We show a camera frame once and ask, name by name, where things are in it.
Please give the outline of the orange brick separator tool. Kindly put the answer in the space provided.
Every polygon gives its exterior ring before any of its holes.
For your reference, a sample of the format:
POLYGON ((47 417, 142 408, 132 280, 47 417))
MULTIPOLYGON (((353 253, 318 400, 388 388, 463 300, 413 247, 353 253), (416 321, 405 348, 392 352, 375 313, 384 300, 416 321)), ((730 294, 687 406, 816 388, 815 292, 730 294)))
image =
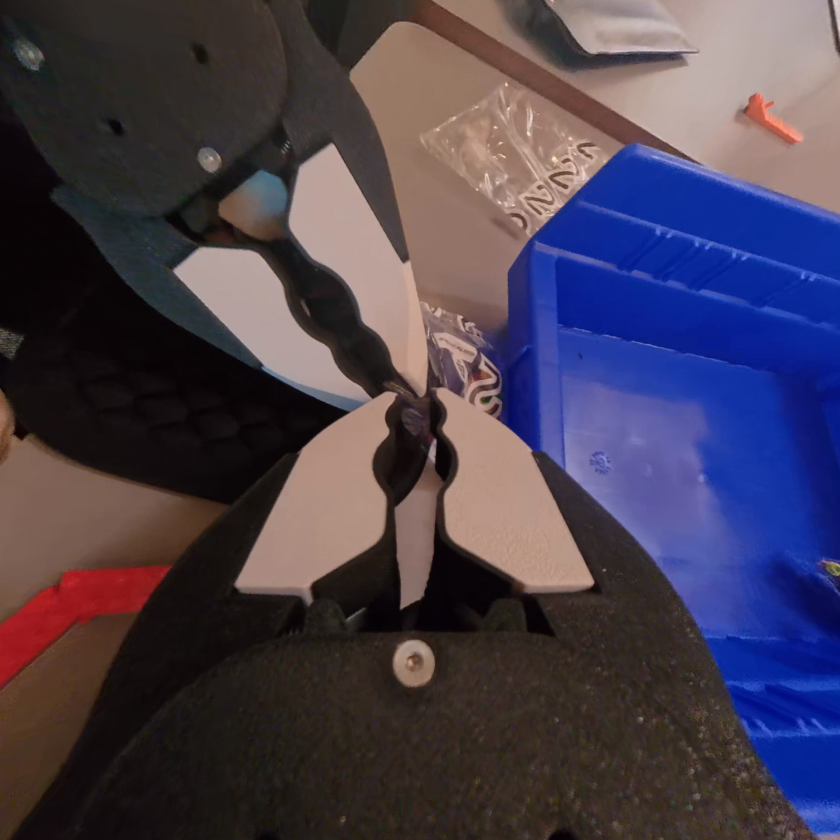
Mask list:
POLYGON ((773 112, 773 106, 774 101, 756 92, 749 97, 743 113, 749 120, 768 130, 783 142, 793 145, 802 143, 804 134, 773 112))

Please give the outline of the dark grey pouch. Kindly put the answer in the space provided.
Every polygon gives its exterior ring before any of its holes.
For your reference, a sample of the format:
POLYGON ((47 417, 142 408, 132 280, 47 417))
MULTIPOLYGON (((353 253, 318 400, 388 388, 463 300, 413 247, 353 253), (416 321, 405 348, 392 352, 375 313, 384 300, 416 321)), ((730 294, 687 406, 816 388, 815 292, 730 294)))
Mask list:
POLYGON ((676 57, 699 52, 658 1, 541 1, 541 14, 585 58, 676 57))

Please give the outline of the clear printed plastic bag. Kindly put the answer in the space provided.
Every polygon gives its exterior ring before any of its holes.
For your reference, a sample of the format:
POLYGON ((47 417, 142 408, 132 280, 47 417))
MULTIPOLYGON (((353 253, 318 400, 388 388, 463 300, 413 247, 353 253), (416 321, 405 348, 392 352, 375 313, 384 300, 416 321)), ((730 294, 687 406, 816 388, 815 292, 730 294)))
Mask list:
POLYGON ((420 141, 526 236, 555 216, 612 156, 509 81, 423 133, 420 141))

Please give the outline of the red brick heart frame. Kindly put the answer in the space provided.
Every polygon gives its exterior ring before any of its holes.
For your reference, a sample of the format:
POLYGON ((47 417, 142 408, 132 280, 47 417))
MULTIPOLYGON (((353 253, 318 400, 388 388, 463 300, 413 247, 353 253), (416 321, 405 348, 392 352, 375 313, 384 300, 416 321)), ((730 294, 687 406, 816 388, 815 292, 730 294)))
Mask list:
POLYGON ((72 570, 1 623, 1 687, 72 627, 102 616, 138 613, 171 570, 149 565, 72 570))

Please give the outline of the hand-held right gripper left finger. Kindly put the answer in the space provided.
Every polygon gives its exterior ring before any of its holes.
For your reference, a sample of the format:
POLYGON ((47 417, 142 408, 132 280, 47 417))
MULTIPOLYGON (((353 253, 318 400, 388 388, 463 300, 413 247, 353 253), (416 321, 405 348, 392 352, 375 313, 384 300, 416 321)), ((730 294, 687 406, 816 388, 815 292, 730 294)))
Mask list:
POLYGON ((385 536, 389 500, 374 458, 389 438, 385 393, 328 426, 298 454, 235 585, 255 595, 327 597, 328 577, 385 536))

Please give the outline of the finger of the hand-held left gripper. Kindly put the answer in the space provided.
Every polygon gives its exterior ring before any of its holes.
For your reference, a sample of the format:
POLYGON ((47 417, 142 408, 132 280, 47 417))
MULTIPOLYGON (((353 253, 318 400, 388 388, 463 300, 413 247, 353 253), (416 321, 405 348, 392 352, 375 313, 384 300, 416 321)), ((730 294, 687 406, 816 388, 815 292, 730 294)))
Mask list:
POLYGON ((329 404, 363 404, 394 382, 386 373, 362 384, 363 370, 345 372, 328 344, 335 334, 321 339, 304 326, 280 273, 256 249, 201 246, 174 273, 265 371, 302 392, 329 404))
POLYGON ((424 321, 403 259, 334 144, 297 168, 291 186, 258 171, 227 194, 219 216, 268 243, 312 324, 372 385, 427 391, 424 321))

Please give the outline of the purple candy packet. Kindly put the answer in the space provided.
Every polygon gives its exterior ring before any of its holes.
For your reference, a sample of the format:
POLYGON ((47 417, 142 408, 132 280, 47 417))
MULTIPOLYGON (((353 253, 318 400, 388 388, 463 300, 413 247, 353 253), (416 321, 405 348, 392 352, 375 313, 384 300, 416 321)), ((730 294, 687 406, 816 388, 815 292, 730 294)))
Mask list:
POLYGON ((427 341, 430 381, 501 419, 502 375, 491 342, 464 316, 420 304, 427 341))

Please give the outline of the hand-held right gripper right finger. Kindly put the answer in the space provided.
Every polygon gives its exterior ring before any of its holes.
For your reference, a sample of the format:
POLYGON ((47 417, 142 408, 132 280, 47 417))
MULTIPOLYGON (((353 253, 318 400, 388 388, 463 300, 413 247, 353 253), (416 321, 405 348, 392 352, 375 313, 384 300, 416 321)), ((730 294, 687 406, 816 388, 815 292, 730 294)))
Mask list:
POLYGON ((467 560, 523 594, 591 590, 595 581, 536 456, 499 420, 434 391, 438 531, 467 560))

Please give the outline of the blue plastic bin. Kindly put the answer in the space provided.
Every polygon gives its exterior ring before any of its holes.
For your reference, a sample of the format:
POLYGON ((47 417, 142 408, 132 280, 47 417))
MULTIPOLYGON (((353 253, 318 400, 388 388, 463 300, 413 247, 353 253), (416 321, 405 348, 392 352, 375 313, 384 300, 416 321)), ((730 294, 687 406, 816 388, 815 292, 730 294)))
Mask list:
POLYGON ((839 821, 839 221, 627 146, 508 273, 507 425, 687 604, 753 745, 839 821))

